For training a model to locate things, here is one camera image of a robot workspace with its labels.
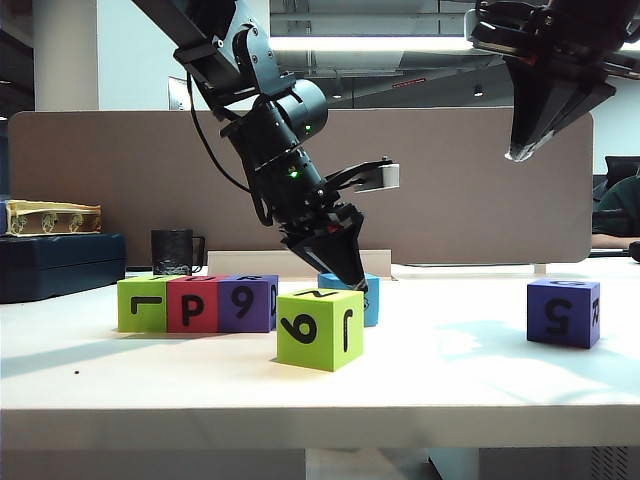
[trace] lime green cube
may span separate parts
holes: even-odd
[[[331,289],[277,298],[278,362],[335,372],[362,355],[364,296]]]
[[[182,275],[146,275],[118,282],[120,332],[167,331],[167,282]]]

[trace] ceiling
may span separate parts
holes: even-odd
[[[272,36],[462,36],[473,0],[269,0]],[[529,0],[544,4],[545,0]],[[0,1],[0,115],[34,108],[31,0]],[[492,54],[280,52],[282,70],[317,83],[334,107],[510,104]],[[484,97],[474,97],[481,84]],[[342,93],[341,98],[333,98]]]

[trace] gray partition panel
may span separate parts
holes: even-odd
[[[306,148],[323,175],[391,156],[400,188],[343,195],[367,215],[361,248],[395,263],[573,262],[590,248],[593,121],[522,164],[504,158],[509,108],[334,110]],[[245,183],[220,124],[200,118]],[[9,126],[12,197],[101,204],[104,230],[150,264],[149,230],[193,227],[208,249],[282,248],[249,196],[214,168],[188,112],[29,112]]]

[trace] red block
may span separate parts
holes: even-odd
[[[167,283],[167,332],[218,331],[218,281],[215,277],[182,277]]]

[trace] black cable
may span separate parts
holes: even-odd
[[[209,146],[209,142],[207,142],[207,139],[204,136],[204,133],[202,132],[202,128],[200,128],[200,122],[198,121],[198,116],[196,115],[196,107],[193,103],[193,87],[191,85],[191,74],[189,72],[187,72],[187,92],[189,93],[189,100],[191,101],[191,118],[193,119],[193,124],[196,127],[196,132],[198,132],[198,136],[200,137],[200,140],[202,140],[202,144],[204,145],[205,150],[209,154],[209,157],[211,157],[211,161],[227,180],[233,183],[240,190],[247,193],[251,193],[250,189],[242,185],[235,178],[233,178],[229,173],[227,173],[227,171],[222,167],[222,165],[220,164],[216,156],[213,154],[213,151]]]

